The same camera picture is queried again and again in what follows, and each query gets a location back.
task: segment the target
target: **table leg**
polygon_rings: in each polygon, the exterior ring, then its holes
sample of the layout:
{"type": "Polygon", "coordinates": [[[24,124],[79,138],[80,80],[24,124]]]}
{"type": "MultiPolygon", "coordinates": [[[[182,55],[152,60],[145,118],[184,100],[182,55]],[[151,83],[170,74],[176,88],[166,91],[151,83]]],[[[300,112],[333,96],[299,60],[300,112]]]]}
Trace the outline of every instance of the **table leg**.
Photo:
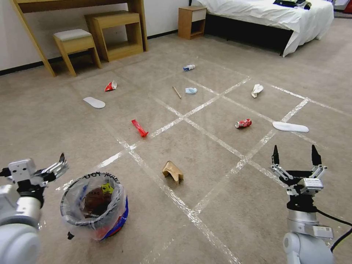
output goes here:
{"type": "Polygon", "coordinates": [[[43,51],[41,50],[36,38],[34,37],[33,32],[30,30],[30,28],[29,28],[29,26],[27,24],[27,21],[26,21],[24,15],[23,15],[23,12],[22,12],[21,8],[19,7],[19,5],[16,2],[16,0],[10,0],[10,2],[12,4],[15,12],[17,13],[18,18],[20,19],[23,27],[27,31],[28,36],[29,36],[30,40],[32,41],[34,47],[37,49],[37,52],[38,52],[41,60],[43,61],[45,68],[52,74],[53,77],[55,77],[55,73],[52,70],[52,67],[50,66],[50,63],[48,62],[48,59],[45,57],[43,51]]]}
{"type": "Polygon", "coordinates": [[[132,0],[128,2],[128,11],[139,13],[140,28],[142,30],[143,49],[148,51],[148,40],[147,40],[147,29],[146,29],[146,17],[144,14],[144,1],[143,0],[132,0]]]}

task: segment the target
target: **wooden table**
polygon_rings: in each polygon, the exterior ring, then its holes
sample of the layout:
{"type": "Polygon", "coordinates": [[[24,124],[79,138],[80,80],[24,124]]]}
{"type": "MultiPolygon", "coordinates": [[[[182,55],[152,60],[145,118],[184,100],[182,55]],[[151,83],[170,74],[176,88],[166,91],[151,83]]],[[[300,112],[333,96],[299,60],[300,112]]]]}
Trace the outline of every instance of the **wooden table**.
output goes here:
{"type": "Polygon", "coordinates": [[[26,29],[29,38],[32,40],[34,47],[37,49],[38,54],[44,63],[44,66],[54,77],[55,73],[52,70],[50,63],[48,62],[48,59],[40,48],[33,32],[31,31],[26,18],[23,15],[24,13],[127,3],[128,11],[139,13],[140,26],[142,29],[143,49],[144,51],[148,51],[143,0],[10,0],[10,2],[12,3],[13,8],[15,9],[15,12],[17,13],[21,23],[26,29]]]}

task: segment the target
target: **crumpled red can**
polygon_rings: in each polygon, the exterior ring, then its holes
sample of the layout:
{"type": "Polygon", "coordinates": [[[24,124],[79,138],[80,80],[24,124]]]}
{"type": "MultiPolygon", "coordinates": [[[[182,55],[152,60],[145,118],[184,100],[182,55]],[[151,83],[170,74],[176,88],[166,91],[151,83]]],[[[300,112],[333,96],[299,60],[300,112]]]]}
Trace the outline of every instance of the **crumpled red can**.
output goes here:
{"type": "Polygon", "coordinates": [[[146,135],[148,135],[148,131],[145,132],[144,129],[140,126],[140,124],[135,120],[133,119],[132,120],[132,124],[137,128],[138,132],[140,133],[141,137],[145,137],[146,135]]]}
{"type": "Polygon", "coordinates": [[[244,128],[244,127],[250,126],[251,124],[252,124],[252,120],[247,118],[247,119],[241,120],[239,122],[236,122],[235,127],[236,128],[244,128]]]}

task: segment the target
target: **white wall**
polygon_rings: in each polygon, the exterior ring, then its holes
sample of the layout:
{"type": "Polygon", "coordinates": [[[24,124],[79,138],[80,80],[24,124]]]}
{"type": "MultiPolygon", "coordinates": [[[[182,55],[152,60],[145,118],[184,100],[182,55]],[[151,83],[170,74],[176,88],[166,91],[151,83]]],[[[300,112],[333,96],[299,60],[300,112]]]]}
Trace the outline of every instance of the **white wall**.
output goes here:
{"type": "MultiPolygon", "coordinates": [[[[178,7],[188,0],[144,0],[147,35],[177,29],[178,7]]],[[[29,26],[47,58],[60,56],[52,34],[58,31],[82,28],[87,30],[84,14],[126,10],[126,4],[85,7],[69,10],[25,14],[29,26]]],[[[108,31],[108,38],[125,39],[124,28],[108,31]]],[[[0,0],[0,70],[40,61],[26,31],[15,14],[10,0],[0,0]]]]}

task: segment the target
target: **white insole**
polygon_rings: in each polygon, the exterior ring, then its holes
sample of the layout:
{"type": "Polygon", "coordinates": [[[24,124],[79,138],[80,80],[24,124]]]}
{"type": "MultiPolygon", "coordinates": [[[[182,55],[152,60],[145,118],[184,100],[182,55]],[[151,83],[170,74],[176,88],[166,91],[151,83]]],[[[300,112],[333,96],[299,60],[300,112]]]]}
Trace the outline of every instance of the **white insole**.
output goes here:
{"type": "Polygon", "coordinates": [[[273,122],[274,128],[282,131],[293,131],[293,132],[305,132],[307,133],[309,129],[303,125],[290,124],[285,122],[273,122]]]}
{"type": "Polygon", "coordinates": [[[87,103],[89,103],[91,106],[95,107],[95,108],[103,108],[105,106],[105,103],[103,101],[100,101],[98,99],[95,99],[93,97],[86,97],[83,99],[84,101],[86,101],[87,103]]]}

